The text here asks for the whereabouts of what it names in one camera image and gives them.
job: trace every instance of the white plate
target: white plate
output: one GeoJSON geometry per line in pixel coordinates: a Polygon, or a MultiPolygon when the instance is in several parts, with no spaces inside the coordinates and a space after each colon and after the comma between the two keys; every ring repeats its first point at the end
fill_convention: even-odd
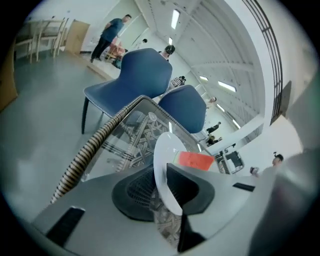
{"type": "Polygon", "coordinates": [[[171,132],[161,134],[156,141],[153,170],[156,187],[164,205],[175,215],[182,215],[182,208],[167,185],[167,163],[172,163],[177,151],[187,151],[181,140],[171,132]]]}

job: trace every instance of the black pants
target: black pants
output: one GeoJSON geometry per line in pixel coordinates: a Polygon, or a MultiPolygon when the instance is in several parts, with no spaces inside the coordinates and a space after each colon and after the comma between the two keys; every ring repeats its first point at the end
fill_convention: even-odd
{"type": "Polygon", "coordinates": [[[94,48],[94,50],[92,52],[91,59],[93,60],[94,58],[100,58],[100,55],[104,52],[104,50],[109,45],[111,45],[111,42],[100,37],[98,44],[96,45],[96,47],[94,48]]]}

